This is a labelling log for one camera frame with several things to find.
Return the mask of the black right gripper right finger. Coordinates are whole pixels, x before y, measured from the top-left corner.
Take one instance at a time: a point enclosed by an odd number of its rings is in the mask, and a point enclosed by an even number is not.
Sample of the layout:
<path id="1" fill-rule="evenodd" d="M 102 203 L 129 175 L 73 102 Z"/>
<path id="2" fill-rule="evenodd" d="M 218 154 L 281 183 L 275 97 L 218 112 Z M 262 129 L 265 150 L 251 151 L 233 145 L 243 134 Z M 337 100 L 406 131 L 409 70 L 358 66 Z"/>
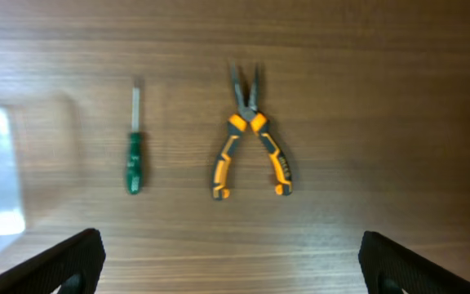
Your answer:
<path id="1" fill-rule="evenodd" d="M 369 294 L 470 293 L 470 282 L 374 231 L 366 231 L 358 253 Z"/>

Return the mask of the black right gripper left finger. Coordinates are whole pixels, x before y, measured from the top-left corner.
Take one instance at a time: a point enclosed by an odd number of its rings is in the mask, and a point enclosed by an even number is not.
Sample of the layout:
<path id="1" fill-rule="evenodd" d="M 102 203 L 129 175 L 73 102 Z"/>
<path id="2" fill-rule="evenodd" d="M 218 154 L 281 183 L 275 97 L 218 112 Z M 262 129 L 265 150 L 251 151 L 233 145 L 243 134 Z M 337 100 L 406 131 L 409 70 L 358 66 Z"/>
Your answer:
<path id="1" fill-rule="evenodd" d="M 105 257 L 99 230 L 85 229 L 0 274 L 0 294 L 93 294 Z"/>

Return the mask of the green handle screwdriver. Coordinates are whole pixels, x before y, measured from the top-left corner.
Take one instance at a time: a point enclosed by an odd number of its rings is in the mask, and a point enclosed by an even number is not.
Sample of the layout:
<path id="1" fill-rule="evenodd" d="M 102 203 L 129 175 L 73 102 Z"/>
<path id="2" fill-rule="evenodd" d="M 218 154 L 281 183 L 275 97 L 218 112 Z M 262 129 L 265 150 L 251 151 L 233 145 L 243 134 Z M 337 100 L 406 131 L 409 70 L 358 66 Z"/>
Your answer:
<path id="1" fill-rule="evenodd" d="M 126 188 L 129 194 L 138 194 L 142 186 L 141 143 L 140 86 L 134 86 L 132 91 L 131 133 L 129 135 L 129 150 L 126 162 Z"/>

